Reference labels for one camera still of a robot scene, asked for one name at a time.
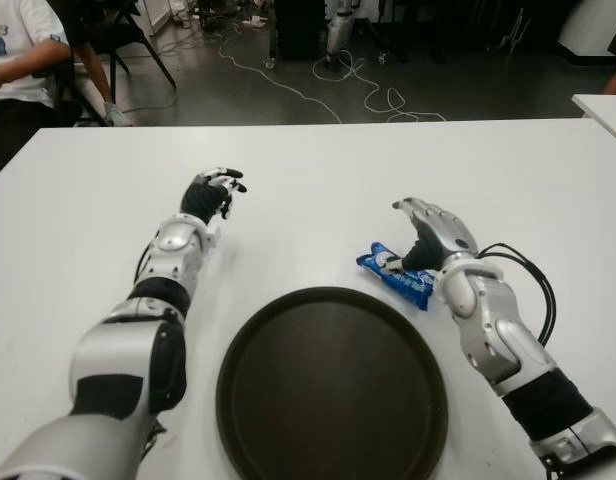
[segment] black robotic glove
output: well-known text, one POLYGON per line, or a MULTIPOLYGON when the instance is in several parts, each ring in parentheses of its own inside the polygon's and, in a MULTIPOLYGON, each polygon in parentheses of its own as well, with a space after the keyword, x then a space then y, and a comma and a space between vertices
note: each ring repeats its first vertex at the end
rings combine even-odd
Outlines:
POLYGON ((389 258, 384 271, 441 270, 452 255, 477 255, 477 242, 455 214, 417 198, 406 198, 392 206, 408 215, 419 239, 405 257, 389 258))
POLYGON ((213 168, 200 173, 181 200, 181 213, 194 215, 206 225, 217 213, 227 219, 232 207, 232 193, 247 191, 237 181, 243 176, 243 173, 231 168, 213 168))

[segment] silver robotic arm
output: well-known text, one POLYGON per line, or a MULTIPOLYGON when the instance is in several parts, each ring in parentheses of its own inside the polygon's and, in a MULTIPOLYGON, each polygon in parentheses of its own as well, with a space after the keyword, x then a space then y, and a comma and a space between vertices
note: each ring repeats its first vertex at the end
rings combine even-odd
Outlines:
POLYGON ((336 65, 341 49, 350 40, 352 27, 355 24, 355 14, 360 5, 361 0, 338 0, 337 12, 328 24, 326 64, 336 65))
POLYGON ((419 239, 385 269, 438 270, 435 289, 459 326, 466 359, 524 428, 546 470, 583 478, 592 468, 586 478, 601 478, 601 465, 616 457, 616 427, 523 324, 501 270, 477 258, 474 238, 454 214, 415 198, 393 207, 408 215, 419 239))
POLYGON ((184 319, 204 256, 210 219, 228 217, 236 170, 197 176, 180 213, 146 248, 133 290, 79 343, 70 368, 68 416, 30 435, 1 465, 0 480, 128 480, 163 428, 157 415, 186 390, 184 319))

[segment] blue wrapper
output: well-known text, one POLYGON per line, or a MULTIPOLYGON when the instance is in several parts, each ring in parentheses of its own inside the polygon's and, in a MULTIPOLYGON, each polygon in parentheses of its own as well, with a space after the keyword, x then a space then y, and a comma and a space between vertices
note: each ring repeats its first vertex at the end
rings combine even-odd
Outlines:
POLYGON ((420 310, 424 312, 428 310, 428 297, 432 295, 435 277, 425 270, 421 272, 383 273, 381 269, 386 265, 386 260, 395 256, 395 254, 379 242, 370 246, 370 252, 369 255, 359 257, 357 265, 378 275, 382 282, 417 305, 420 310))

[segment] black round tray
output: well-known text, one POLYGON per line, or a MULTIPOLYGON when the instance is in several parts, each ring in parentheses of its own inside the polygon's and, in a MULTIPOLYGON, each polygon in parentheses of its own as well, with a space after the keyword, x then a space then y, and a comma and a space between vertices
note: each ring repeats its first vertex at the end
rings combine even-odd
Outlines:
POLYGON ((241 329, 217 385, 246 480, 423 480, 443 451, 439 367, 408 321, 354 290, 311 288, 241 329))

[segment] gray floor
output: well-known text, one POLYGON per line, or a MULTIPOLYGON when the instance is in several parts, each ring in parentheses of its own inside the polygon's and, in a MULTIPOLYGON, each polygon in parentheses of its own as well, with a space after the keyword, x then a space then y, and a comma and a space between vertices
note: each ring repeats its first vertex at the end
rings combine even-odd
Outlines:
MULTIPOLYGON (((154 39, 157 49, 172 48, 173 41, 185 39, 191 30, 166 26, 154 39)), ((132 113, 137 125, 270 125, 333 123, 323 107, 268 83, 259 74, 236 68, 219 56, 224 52, 250 67, 264 69, 268 35, 233 29, 227 40, 199 32, 163 60, 179 86, 177 99, 166 109, 132 113)), ((406 110, 438 112, 448 120, 557 118, 581 116, 572 104, 574 93, 598 93, 615 67, 580 67, 557 54, 518 52, 453 53, 448 62, 434 64, 424 46, 413 50, 409 63, 395 59, 385 66, 377 63, 377 48, 364 37, 355 37, 351 50, 367 63, 361 74, 382 87, 395 87, 407 100, 406 110)), ((141 46, 127 47, 132 74, 118 72, 118 103, 124 108, 163 105, 173 98, 165 78, 150 58, 142 57, 141 46)), ((312 75, 312 63, 281 62, 274 80, 300 90, 328 104, 344 123, 385 122, 388 114, 374 114, 363 106, 372 87, 356 80, 341 83, 319 81, 312 75)), ((385 90, 372 98, 377 109, 387 107, 385 90)), ((422 121, 435 120, 421 117, 422 121)))

